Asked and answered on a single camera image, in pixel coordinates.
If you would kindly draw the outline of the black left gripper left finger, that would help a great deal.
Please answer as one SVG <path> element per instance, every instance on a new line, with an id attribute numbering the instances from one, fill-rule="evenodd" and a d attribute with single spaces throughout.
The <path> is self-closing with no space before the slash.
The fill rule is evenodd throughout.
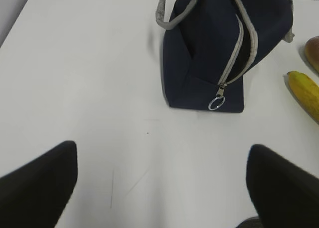
<path id="1" fill-rule="evenodd" d="M 1 177 L 2 228 L 53 228 L 78 178 L 77 147 L 64 141 L 45 154 Z"/>

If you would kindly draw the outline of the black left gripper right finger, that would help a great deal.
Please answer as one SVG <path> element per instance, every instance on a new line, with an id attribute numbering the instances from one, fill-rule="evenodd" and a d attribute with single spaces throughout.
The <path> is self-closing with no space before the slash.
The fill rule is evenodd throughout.
<path id="1" fill-rule="evenodd" d="M 251 147 L 246 185 L 263 227 L 319 226 L 318 178 L 268 147 Z"/>

